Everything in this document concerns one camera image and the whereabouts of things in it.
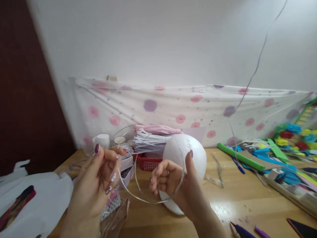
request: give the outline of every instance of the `transparent plastic bag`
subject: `transparent plastic bag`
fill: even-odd
[[[117,196],[113,199],[110,197],[112,201],[102,211],[100,238],[117,238],[127,219],[130,201],[127,197],[122,196],[119,188],[117,191],[119,191]]]

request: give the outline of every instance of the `white cloth with polka dots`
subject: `white cloth with polka dots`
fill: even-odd
[[[82,147],[106,133],[118,137],[122,128],[138,123],[166,125],[176,129],[198,128],[204,147],[233,145],[249,138],[271,137],[277,125],[293,122],[303,104],[316,92],[248,88],[221,85],[195,87],[144,87],[104,80],[76,78],[75,95],[86,128],[77,132]]]

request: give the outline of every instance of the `white wall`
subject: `white wall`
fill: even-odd
[[[246,86],[285,0],[29,0],[67,120],[69,76]],[[317,1],[288,0],[251,87],[317,89]]]

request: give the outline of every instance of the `wooden table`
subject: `wooden table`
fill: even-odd
[[[234,237],[230,229],[230,221],[241,225],[256,237],[259,236],[253,232],[255,225],[272,238],[297,238],[298,235],[290,227],[286,218],[317,229],[316,219],[306,214],[269,185],[264,186],[250,171],[246,170],[246,174],[242,174],[231,157],[217,148],[206,149],[206,175],[218,177],[217,164],[211,156],[211,152],[215,154],[223,167],[222,176],[225,188],[218,188],[206,180],[203,182],[203,188],[211,207],[226,230],[227,237]],[[84,158],[84,152],[78,150],[55,171]],[[151,172],[142,171],[139,167],[136,172],[142,191],[147,196],[151,196],[148,191]],[[140,196],[134,178],[129,183],[128,189],[133,194]],[[193,224],[186,217],[174,215],[163,204],[147,204],[133,198],[126,191],[123,193],[130,198],[131,203],[127,221],[119,235],[120,238],[197,237]],[[59,237],[64,217],[65,214],[49,236],[50,238]]]

